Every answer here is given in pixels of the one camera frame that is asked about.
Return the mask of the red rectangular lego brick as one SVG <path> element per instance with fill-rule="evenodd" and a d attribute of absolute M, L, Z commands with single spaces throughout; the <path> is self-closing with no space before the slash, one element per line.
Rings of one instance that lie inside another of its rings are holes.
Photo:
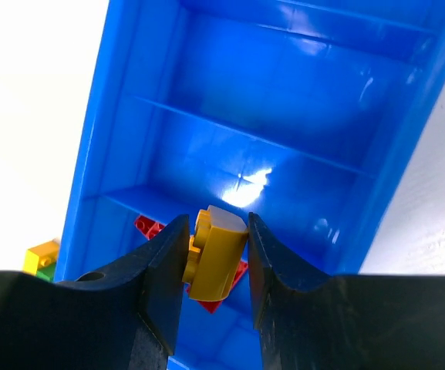
<path fill-rule="evenodd" d="M 157 236 L 164 229 L 163 224 L 145 217 L 144 215 L 140 215 L 134 221 L 134 226 L 148 241 Z"/>

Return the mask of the yellow black striped lego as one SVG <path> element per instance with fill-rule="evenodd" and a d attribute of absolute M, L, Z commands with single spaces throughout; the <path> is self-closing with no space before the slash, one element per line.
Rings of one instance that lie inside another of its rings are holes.
<path fill-rule="evenodd" d="M 200 210 L 190 237 L 182 281 L 195 301 L 222 301 L 230 294 L 248 240 L 238 215 L 216 206 Z"/>

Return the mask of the yellow and green lego stack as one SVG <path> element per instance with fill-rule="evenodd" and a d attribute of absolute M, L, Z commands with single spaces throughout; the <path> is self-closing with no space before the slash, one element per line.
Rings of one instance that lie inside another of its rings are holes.
<path fill-rule="evenodd" d="M 31 247 L 25 252 L 22 271 L 52 283 L 58 254 L 59 244 L 54 240 Z"/>

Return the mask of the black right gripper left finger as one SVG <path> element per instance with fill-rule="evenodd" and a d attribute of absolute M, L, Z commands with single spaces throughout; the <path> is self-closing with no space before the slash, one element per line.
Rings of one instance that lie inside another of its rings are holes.
<path fill-rule="evenodd" d="M 76 281 L 0 271 L 0 369 L 165 369 L 177 343 L 189 239 L 180 215 Z"/>

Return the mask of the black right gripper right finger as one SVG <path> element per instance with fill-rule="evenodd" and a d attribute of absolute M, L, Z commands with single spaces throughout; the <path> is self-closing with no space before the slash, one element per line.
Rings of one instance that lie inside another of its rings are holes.
<path fill-rule="evenodd" d="M 445 369 L 445 275 L 331 276 L 250 214 L 252 317 L 266 369 Z"/>

